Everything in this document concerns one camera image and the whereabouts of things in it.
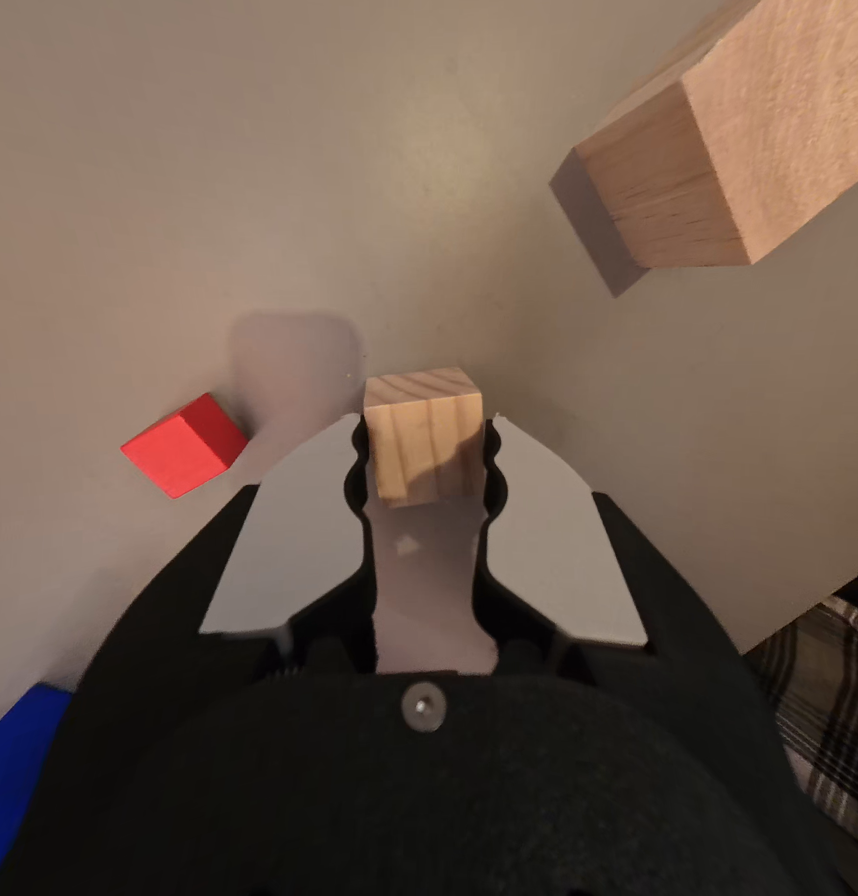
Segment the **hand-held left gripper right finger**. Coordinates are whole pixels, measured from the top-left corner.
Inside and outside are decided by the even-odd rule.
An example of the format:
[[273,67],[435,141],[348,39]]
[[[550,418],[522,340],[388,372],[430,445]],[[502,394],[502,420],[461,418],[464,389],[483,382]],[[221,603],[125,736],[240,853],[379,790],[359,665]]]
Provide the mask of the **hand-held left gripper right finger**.
[[529,667],[583,676],[585,647],[646,649],[647,629],[592,488],[506,417],[487,421],[484,432],[473,614],[498,668],[521,656]]

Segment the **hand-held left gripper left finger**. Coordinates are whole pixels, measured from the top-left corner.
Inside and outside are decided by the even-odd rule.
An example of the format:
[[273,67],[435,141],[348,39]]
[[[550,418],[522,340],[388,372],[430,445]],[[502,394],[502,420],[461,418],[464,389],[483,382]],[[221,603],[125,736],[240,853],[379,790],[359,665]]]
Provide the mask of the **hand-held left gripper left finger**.
[[370,665],[369,457],[365,420],[350,413],[262,478],[200,634],[271,636],[297,665],[335,638]]

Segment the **red wooden cube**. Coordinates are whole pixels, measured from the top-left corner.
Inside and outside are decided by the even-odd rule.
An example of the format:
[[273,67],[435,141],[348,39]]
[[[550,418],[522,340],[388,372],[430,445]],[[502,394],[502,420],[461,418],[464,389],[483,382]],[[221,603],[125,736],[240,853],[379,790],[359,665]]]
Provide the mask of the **red wooden cube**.
[[204,393],[121,445],[122,455],[168,498],[227,472],[250,439],[211,393]]

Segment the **small natural wooden cube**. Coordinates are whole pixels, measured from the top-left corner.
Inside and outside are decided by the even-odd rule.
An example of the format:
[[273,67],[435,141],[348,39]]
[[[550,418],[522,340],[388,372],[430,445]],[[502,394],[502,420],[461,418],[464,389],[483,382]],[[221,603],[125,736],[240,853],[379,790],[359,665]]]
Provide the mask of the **small natural wooden cube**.
[[479,495],[482,395],[461,368],[371,376],[363,415],[378,498],[388,508]]

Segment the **large natural wooden cube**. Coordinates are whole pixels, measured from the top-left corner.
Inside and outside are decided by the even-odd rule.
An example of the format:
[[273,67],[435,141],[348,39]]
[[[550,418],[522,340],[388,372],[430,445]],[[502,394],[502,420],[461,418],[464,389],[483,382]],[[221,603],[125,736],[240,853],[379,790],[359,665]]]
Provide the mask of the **large natural wooden cube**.
[[858,1],[725,2],[576,151],[640,267],[757,263],[858,183]]

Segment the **person's plaid shirt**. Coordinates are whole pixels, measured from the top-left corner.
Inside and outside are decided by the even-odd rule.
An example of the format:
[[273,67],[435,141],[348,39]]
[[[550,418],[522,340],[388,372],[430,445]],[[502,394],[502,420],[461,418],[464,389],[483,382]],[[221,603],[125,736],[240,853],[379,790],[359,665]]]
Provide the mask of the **person's plaid shirt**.
[[858,842],[858,605],[833,594],[745,658],[801,789]]

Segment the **blue plastic bin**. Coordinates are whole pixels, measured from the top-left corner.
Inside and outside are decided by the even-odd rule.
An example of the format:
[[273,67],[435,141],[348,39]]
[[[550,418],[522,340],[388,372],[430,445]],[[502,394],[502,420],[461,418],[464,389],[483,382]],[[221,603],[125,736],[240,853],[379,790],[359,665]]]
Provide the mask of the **blue plastic bin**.
[[39,683],[0,719],[0,866],[28,811],[72,695]]

